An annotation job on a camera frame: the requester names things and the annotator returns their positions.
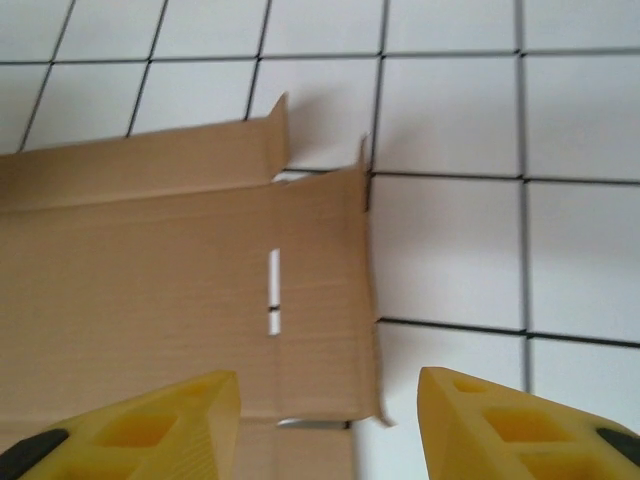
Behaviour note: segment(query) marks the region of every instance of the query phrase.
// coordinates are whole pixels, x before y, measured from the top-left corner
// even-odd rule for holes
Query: white tile
[[[255,55],[266,0],[170,1],[155,55]]]
[[[56,65],[27,148],[117,137],[127,132],[143,64]]]
[[[0,66],[0,154],[20,147],[47,67]]]
[[[381,25],[382,0],[273,0],[264,53],[373,53]]]
[[[393,0],[387,51],[513,50],[513,0]]]
[[[0,61],[50,60],[70,0],[0,1]]]
[[[527,48],[640,46],[640,0],[525,0]]]
[[[534,393],[640,432],[638,365],[638,349],[534,340]]]
[[[520,328],[518,185],[375,177],[380,314]]]
[[[266,115],[288,91],[293,165],[352,164],[371,131],[375,77],[375,60],[265,60],[251,114]]]
[[[531,174],[640,179],[640,57],[529,59],[527,90]]]
[[[530,186],[536,330],[640,341],[640,189]]]
[[[427,478],[416,399],[420,369],[441,366],[522,388],[522,339],[424,327],[380,325],[383,396],[397,425],[355,424],[363,480]]]
[[[387,60],[382,92],[378,170],[516,174],[513,59]]]
[[[154,63],[134,133],[241,120],[254,62]]]
[[[58,60],[146,58],[163,0],[76,0]]]

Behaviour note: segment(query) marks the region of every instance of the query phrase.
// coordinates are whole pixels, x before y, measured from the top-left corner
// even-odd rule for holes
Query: white floor
[[[423,365],[640,430],[640,0],[0,0],[0,152],[283,90],[296,168],[374,143],[398,426],[356,425],[362,478],[426,478]]]

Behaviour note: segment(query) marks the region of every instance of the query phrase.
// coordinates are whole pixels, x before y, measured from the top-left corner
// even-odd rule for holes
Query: unfolded cardboard box
[[[263,119],[0,157],[0,446],[231,369],[236,478],[353,478],[349,430],[277,425],[379,415],[363,163],[273,183],[288,161],[285,97]]]

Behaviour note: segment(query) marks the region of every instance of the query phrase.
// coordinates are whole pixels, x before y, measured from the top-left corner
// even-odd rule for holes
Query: cardboard box
[[[272,183],[288,152],[283,97],[263,119],[0,157],[0,441],[231,369],[237,478],[352,478],[350,431],[277,424],[380,414],[363,161]]]

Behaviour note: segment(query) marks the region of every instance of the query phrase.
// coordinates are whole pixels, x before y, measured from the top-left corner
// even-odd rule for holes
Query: black rubber pad
[[[17,480],[67,438],[69,432],[56,428],[20,440],[0,454],[0,480]]]
[[[598,428],[596,432],[598,432],[598,435],[600,435],[605,442],[633,462],[636,467],[640,467],[639,436],[617,432],[610,428]]]

